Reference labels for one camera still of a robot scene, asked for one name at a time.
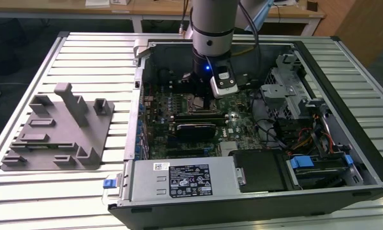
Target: blue drive latch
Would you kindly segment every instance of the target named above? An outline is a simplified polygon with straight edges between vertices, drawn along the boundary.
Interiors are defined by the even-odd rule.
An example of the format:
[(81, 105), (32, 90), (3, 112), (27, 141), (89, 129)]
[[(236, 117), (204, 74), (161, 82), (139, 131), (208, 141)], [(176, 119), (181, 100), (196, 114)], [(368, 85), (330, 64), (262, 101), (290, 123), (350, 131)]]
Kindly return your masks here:
[(310, 156), (298, 156), (290, 160), (293, 169), (304, 167), (314, 167), (314, 162)]

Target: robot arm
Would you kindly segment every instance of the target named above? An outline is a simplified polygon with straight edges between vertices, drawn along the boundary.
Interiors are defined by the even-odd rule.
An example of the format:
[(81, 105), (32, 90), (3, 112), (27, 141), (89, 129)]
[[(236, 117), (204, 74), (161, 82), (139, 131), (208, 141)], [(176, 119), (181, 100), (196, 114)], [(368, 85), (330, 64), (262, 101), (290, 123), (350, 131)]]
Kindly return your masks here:
[[(273, 0), (241, 0), (242, 4), (262, 4), (260, 17), (266, 17)], [(240, 0), (192, 0), (193, 15), (193, 77), (211, 84), (220, 99), (238, 92), (231, 65), (232, 42)]]

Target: blue plastic clip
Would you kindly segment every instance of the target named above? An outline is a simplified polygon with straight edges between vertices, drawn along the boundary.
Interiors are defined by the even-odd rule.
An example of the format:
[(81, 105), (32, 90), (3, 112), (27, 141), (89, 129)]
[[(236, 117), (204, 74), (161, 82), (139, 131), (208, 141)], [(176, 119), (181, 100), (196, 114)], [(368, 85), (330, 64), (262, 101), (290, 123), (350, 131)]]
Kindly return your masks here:
[(104, 188), (116, 188), (116, 179), (105, 179), (104, 180)]
[(314, 167), (314, 162), (310, 156), (298, 156), (290, 160), (293, 169), (302, 167)]
[(350, 155), (345, 155), (345, 160), (346, 160), (348, 165), (353, 164), (353, 158)]

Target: wooden desk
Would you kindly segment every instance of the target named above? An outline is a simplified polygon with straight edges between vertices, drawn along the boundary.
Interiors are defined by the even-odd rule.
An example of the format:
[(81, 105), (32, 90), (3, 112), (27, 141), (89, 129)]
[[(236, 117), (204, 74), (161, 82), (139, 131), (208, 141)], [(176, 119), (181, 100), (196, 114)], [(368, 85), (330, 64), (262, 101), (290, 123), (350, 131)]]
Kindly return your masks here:
[[(136, 20), (181, 20), (183, 10), (184, 0), (136, 0), (132, 13), (141, 16), (141, 18)], [(302, 35), (312, 36), (325, 16), (324, 11), (308, 11), (306, 0), (300, 0), (298, 6), (281, 6), (280, 14), (278, 8), (273, 7), (265, 22), (306, 24)]]
[[(266, 22), (304, 23), (302, 35), (313, 35), (325, 13), (304, 10), (305, 4), (306, 0), (301, 0), (300, 6), (280, 7), (281, 16), (273, 8)], [(143, 20), (181, 20), (183, 5), (184, 0), (132, 0), (127, 6), (112, 4), (109, 8), (87, 9), (85, 0), (0, 0), (0, 17), (131, 19), (135, 32), (141, 33)]]
[(0, 12), (115, 14), (132, 13), (135, 0), (129, 5), (111, 5), (109, 8), (87, 9), (85, 0), (0, 0)]

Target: gray cylinder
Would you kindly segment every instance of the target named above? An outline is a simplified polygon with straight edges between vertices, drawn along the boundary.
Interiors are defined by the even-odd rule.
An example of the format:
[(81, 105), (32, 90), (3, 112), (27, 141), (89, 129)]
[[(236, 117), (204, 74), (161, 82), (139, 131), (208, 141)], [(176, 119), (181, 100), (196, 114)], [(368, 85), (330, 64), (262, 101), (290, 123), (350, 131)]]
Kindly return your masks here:
[(220, 56), (232, 47), (240, 0), (193, 0), (193, 47), (205, 56)]

